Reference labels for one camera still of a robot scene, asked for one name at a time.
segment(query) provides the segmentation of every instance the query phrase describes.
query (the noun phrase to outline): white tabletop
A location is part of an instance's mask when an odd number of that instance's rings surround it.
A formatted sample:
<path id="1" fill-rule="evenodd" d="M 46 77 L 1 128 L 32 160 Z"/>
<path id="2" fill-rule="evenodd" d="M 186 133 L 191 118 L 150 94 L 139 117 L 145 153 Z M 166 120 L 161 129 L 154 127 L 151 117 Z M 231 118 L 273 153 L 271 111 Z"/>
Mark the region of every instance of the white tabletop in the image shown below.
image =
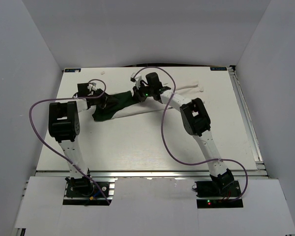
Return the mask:
<path id="1" fill-rule="evenodd" d="M 241 162 L 246 169 L 255 170 L 255 160 L 248 142 L 241 113 L 228 71 L 211 71 L 209 67 L 165 67 L 176 81 L 198 80 L 204 91 L 199 97 L 211 118 L 211 131 L 222 158 Z M 132 90 L 130 76 L 138 67 L 82 68 L 81 72 L 64 73 L 57 98 L 71 97 L 78 83 L 101 79 L 107 84 L 107 93 Z M 157 72 L 163 84 L 172 82 L 156 69 L 141 72 L 143 78 Z M 79 113 L 81 132 L 78 136 L 83 158 L 91 171 L 178 171 L 207 170 L 207 165 L 184 166 L 175 162 L 166 152 L 160 135 L 162 111 L 105 122 L 94 122 L 94 109 Z M 184 162 L 204 160 L 203 154 L 183 128 L 180 113 L 168 110 L 164 133 L 169 149 Z M 47 133 L 45 141 L 61 151 L 60 146 Z M 235 163 L 227 163 L 231 170 L 241 170 Z M 68 170 L 66 161 L 43 147 L 38 171 Z"/>

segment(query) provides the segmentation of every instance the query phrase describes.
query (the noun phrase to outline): cable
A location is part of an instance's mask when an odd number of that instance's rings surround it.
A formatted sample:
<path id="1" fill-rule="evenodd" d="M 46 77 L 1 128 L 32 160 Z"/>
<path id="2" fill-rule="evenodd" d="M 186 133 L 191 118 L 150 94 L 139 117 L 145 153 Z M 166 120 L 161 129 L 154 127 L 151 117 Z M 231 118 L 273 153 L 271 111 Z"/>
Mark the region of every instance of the cable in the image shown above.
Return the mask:
<path id="1" fill-rule="evenodd" d="M 95 191 L 95 186 L 93 185 L 93 190 L 91 191 L 90 194 L 88 194 L 88 195 L 81 194 L 81 195 L 84 196 L 84 197 L 88 197 L 88 196 L 92 195 L 92 193 L 93 193 L 94 191 Z"/>
<path id="2" fill-rule="evenodd" d="M 94 198 L 96 198 L 99 194 L 100 194 L 100 191 L 98 191 L 97 193 L 95 193 L 95 194 L 92 196 L 92 199 L 91 199 L 91 200 L 93 200 Z"/>
<path id="3" fill-rule="evenodd" d="M 173 93 L 172 93 L 172 95 L 170 96 L 170 98 L 169 98 L 169 100 L 168 100 L 168 102 L 167 102 L 167 104 L 166 104 L 166 106 L 165 106 L 165 109 L 164 109 L 164 112 L 163 112 L 163 115 L 162 115 L 162 121 L 161 121 L 161 136 L 162 136 L 162 140 L 163 140 L 164 147 L 165 147 L 167 153 L 169 154 L 169 156 L 171 156 L 171 158 L 173 158 L 176 162 L 178 162 L 178 163 L 180 163 L 180 164 L 182 164 L 182 165 L 186 165 L 186 166 L 197 166 L 197 165 L 202 165 L 202 164 L 204 164 L 204 163 L 208 163 L 208 162 L 210 162 L 210 161 L 230 161 L 230 162 L 235 162 L 235 163 L 237 163 L 238 165 L 240 165 L 240 166 L 242 167 L 242 169 L 243 169 L 244 172 L 245 172 L 245 176 L 246 176 L 246 184 L 245 184 L 245 188 L 244 188 L 244 190 L 242 191 L 242 193 L 241 193 L 237 198 L 235 198 L 235 199 L 233 199 L 233 200 L 230 200 L 229 202 L 233 202 L 233 201 L 236 201 L 236 200 L 238 200 L 239 198 L 241 198 L 241 197 L 244 195 L 244 193 L 246 192 L 247 187 L 248 187 L 248 173 L 247 173 L 245 167 L 244 167 L 241 163 L 239 163 L 238 161 L 235 161 L 235 160 L 232 160 L 232 159 L 218 159 L 218 158 L 214 158 L 214 159 L 210 159 L 210 160 L 201 161 L 201 162 L 198 162 L 198 163 L 186 163 L 186 162 L 182 162 L 182 161 L 178 160 L 176 157 L 174 157 L 174 156 L 172 155 L 171 151 L 168 149 L 168 146 L 167 146 L 167 144 L 166 144 L 165 137 L 164 137 L 164 118 L 165 118 L 166 110 L 168 109 L 169 104 L 170 104 L 170 102 L 171 102 L 171 100 L 172 100 L 172 98 L 173 98 L 173 96 L 174 96 L 174 94 L 175 94 L 175 91 L 176 91 L 176 83 L 175 83 L 174 79 L 172 78 L 172 76 L 171 76 L 166 70 L 164 70 L 163 68 L 158 67 L 158 66 L 147 66 L 147 67 L 141 68 L 141 69 L 140 69 L 140 70 L 139 70 L 139 71 L 133 76 L 133 78 L 135 78 L 135 77 L 136 77 L 141 71 L 143 71 L 143 70 L 145 70 L 145 69 L 148 69 L 148 68 L 154 68 L 154 69 L 159 69 L 159 70 L 163 71 L 165 74 L 167 74 L 167 75 L 169 76 L 169 78 L 172 80 L 172 82 L 173 82 L 173 84 L 174 84 Z"/>
<path id="4" fill-rule="evenodd" d="M 224 201 L 227 201 L 227 200 L 230 198 L 230 196 L 231 196 L 231 192 L 229 191 L 229 192 L 228 192 L 228 196 L 227 196 L 227 198 L 226 198 L 226 199 L 223 198 L 223 200 L 224 200 Z"/>
<path id="5" fill-rule="evenodd" d="M 141 81 L 143 82 L 143 84 L 145 84 L 145 85 L 148 86 L 148 83 L 147 82 L 145 82 L 144 80 L 141 80 Z"/>
<path id="6" fill-rule="evenodd" d="M 224 194 L 224 197 L 220 200 L 220 202 L 223 201 L 226 198 L 226 196 L 227 196 L 227 192 Z"/>
<path id="7" fill-rule="evenodd" d="M 193 186 L 191 187 L 192 190 L 195 191 L 195 192 L 197 192 L 197 187 L 194 188 Z"/>
<path id="8" fill-rule="evenodd" d="M 44 99 L 44 100 L 40 100 L 38 102 L 35 102 L 29 109 L 29 121 L 30 121 L 30 125 L 34 131 L 34 133 L 36 134 L 36 136 L 38 137 L 38 139 L 47 147 L 49 148 L 51 151 L 53 151 L 55 154 L 61 156 L 63 159 L 65 159 L 67 162 L 69 162 L 81 175 L 83 175 L 85 178 L 87 178 L 88 180 L 92 181 L 95 186 L 98 188 L 98 190 L 100 191 L 100 193 L 103 195 L 103 197 L 105 198 L 105 200 L 107 201 L 108 205 L 110 204 L 109 200 L 107 199 L 106 195 L 104 194 L 104 192 L 102 191 L 102 189 L 100 188 L 100 186 L 98 185 L 98 183 L 93 180 L 91 177 L 85 175 L 81 169 L 77 166 L 77 165 L 74 165 L 73 164 L 73 161 L 71 161 L 71 159 L 67 158 L 66 156 L 62 155 L 60 152 L 58 152 L 57 150 L 53 149 L 48 143 L 46 143 L 44 141 L 44 139 L 39 135 L 35 125 L 34 125 L 34 122 L 33 122 L 33 118 L 32 118 L 32 110 L 33 108 L 40 104 L 40 103 L 43 103 L 43 102 L 52 102 L 52 101 L 64 101 L 64 100 L 72 100 L 72 99 L 93 99 L 93 98 L 100 98 L 102 95 L 104 95 L 105 91 L 106 91 L 106 84 L 104 81 L 102 80 L 98 80 L 98 79 L 93 79 L 93 80 L 90 80 L 89 82 L 91 81 L 100 81 L 104 84 L 104 91 L 97 97 L 79 97 L 79 98 L 72 98 L 72 97 L 69 97 L 69 98 L 50 98 L 50 99 Z"/>

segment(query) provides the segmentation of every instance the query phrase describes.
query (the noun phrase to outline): purple cable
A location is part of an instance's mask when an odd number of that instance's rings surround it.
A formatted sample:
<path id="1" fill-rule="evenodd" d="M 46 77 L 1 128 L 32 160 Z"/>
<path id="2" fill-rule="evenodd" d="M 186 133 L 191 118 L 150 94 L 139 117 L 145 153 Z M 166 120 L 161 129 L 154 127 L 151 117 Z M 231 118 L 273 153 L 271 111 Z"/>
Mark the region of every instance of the purple cable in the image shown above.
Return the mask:
<path id="1" fill-rule="evenodd" d="M 63 159 L 65 159 L 67 162 L 69 162 L 81 175 L 83 175 L 85 178 L 89 179 L 90 181 L 92 181 L 95 186 L 98 188 L 98 190 L 100 191 L 100 193 L 103 195 L 103 197 L 105 198 L 105 200 L 107 201 L 108 205 L 110 204 L 109 200 L 107 199 L 107 197 L 105 196 L 104 192 L 102 191 L 101 187 L 98 185 L 98 183 L 93 180 L 91 177 L 87 176 L 86 174 L 84 174 L 81 169 L 77 166 L 77 165 L 74 165 L 73 164 L 73 161 L 71 161 L 69 158 L 67 158 L 66 156 L 62 155 L 60 152 L 58 152 L 57 150 L 53 149 L 48 143 L 46 143 L 44 141 L 44 139 L 39 135 L 35 125 L 34 125 L 34 122 L 33 122 L 33 118 L 32 118 L 32 110 L 33 108 L 40 104 L 40 103 L 43 103 L 43 102 L 52 102 L 52 101 L 63 101 L 63 100 L 72 100 L 72 99 L 93 99 L 93 98 L 99 98 L 101 96 L 104 95 L 105 91 L 106 91 L 106 84 L 104 81 L 102 80 L 98 80 L 98 79 L 93 79 L 93 80 L 90 80 L 89 83 L 91 81 L 100 81 L 104 84 L 104 91 L 97 97 L 78 97 L 78 98 L 72 98 L 72 97 L 69 97 L 69 98 L 50 98 L 50 99 L 44 99 L 44 100 L 41 100 L 41 101 L 38 101 L 38 102 L 35 102 L 29 109 L 29 121 L 30 121 L 30 125 L 31 127 L 33 128 L 33 131 L 34 133 L 36 134 L 36 136 L 38 137 L 38 139 L 47 147 L 49 148 L 51 151 L 53 151 L 55 154 L 61 156 Z"/>
<path id="2" fill-rule="evenodd" d="M 173 89 L 173 93 L 171 95 L 171 97 L 169 98 L 166 106 L 165 106 L 165 109 L 164 109 L 164 112 L 163 112 L 163 115 L 162 115 L 162 121 L 161 121 L 161 135 L 162 135 L 162 140 L 163 140 L 163 144 L 165 146 L 165 149 L 167 151 L 167 153 L 169 154 L 169 156 L 171 156 L 176 162 L 182 164 L 182 165 L 186 165 L 186 166 L 197 166 L 197 165 L 202 165 L 202 164 L 205 164 L 205 163 L 208 163 L 210 161 L 230 161 L 230 162 L 235 162 L 237 163 L 238 165 L 240 165 L 242 167 L 242 169 L 244 170 L 245 172 L 245 176 L 246 176 L 246 184 L 245 184 L 245 188 L 244 190 L 242 191 L 242 193 L 235 199 L 232 199 L 232 200 L 229 200 L 229 202 L 233 202 L 233 201 L 236 201 L 238 200 L 239 198 L 241 198 L 244 193 L 246 192 L 247 190 L 247 187 L 248 187 L 248 173 L 245 169 L 245 167 L 238 161 L 235 161 L 235 160 L 232 160 L 232 159 L 218 159 L 218 158 L 214 158 L 214 159 L 210 159 L 210 160 L 206 160 L 206 161 L 201 161 L 201 162 L 198 162 L 198 163 L 186 163 L 186 162 L 182 162 L 180 160 L 178 160 L 176 157 L 173 156 L 173 154 L 171 153 L 171 151 L 169 150 L 167 144 L 166 144 L 166 141 L 165 141 L 165 137 L 164 137 L 164 119 L 165 119 L 165 113 L 166 113 L 166 110 L 168 109 L 169 107 L 169 103 L 171 102 L 174 94 L 175 94 L 175 91 L 176 91 L 176 83 L 174 81 L 174 79 L 172 78 L 172 76 L 164 69 L 158 67 L 158 66 L 147 66 L 147 67 L 144 67 L 144 68 L 141 68 L 134 76 L 133 78 L 135 78 L 137 76 L 137 74 L 139 74 L 141 71 L 145 70 L 145 69 L 148 69 L 148 68 L 154 68 L 154 69 L 159 69 L 161 71 L 163 71 L 165 74 L 167 74 L 169 76 L 169 78 L 171 78 L 171 80 L 173 81 L 173 84 L 174 84 L 174 89 Z"/>

